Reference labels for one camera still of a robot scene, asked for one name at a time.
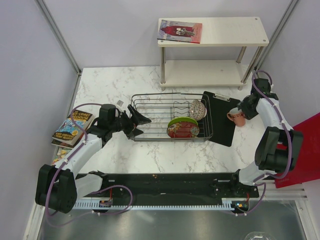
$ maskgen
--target shelf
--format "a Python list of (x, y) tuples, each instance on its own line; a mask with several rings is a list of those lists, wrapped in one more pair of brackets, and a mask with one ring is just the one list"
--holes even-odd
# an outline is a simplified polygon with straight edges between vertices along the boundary
[(200, 43), (158, 40), (159, 47), (264, 47), (269, 43), (259, 17), (160, 18), (159, 27), (161, 20), (202, 23), (202, 35)]
[(242, 65), (235, 60), (167, 60), (162, 87), (243, 86)]

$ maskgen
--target pink mug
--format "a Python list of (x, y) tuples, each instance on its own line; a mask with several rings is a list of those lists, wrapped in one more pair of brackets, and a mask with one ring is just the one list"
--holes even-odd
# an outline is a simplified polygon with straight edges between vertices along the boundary
[(238, 127), (242, 127), (246, 124), (244, 113), (241, 110), (238, 110), (237, 107), (232, 108), (230, 112), (226, 114), (226, 116)]

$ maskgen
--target wall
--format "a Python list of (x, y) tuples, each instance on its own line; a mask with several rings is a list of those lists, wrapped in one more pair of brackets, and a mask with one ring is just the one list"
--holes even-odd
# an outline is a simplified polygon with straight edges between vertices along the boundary
[(22, 239), (77, 75), (34, 0), (0, 1), (0, 232)]
[[(290, 0), (45, 0), (81, 68), (156, 66), (159, 18), (261, 17), (270, 38)], [(235, 59), (240, 48), (171, 48), (167, 59)], [(243, 63), (249, 63), (248, 48)]]
[[(273, 77), (274, 92), (286, 120), (296, 125), (320, 112), (320, 18), (319, 0), (303, 0), (261, 69)], [(304, 183), (320, 229), (320, 180)]]

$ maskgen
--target plate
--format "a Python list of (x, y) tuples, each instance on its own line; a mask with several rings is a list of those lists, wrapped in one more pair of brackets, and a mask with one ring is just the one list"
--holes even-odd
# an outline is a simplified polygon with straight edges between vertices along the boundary
[(196, 120), (194, 120), (193, 118), (188, 117), (188, 116), (179, 116), (179, 117), (176, 117), (176, 118), (172, 119), (168, 123), (168, 127), (170, 127), (172, 124), (176, 124), (176, 123), (179, 123), (179, 122), (193, 123), (193, 124), (198, 126), (198, 122)]
[(199, 134), (199, 127), (188, 121), (176, 122), (168, 127), (166, 133), (170, 138), (195, 138)]

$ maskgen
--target red floral plate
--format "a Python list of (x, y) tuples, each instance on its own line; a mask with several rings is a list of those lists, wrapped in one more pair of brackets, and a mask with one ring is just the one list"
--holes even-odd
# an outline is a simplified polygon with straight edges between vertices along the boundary
[(170, 138), (194, 138), (199, 134), (199, 127), (187, 121), (174, 123), (168, 127), (166, 133)]

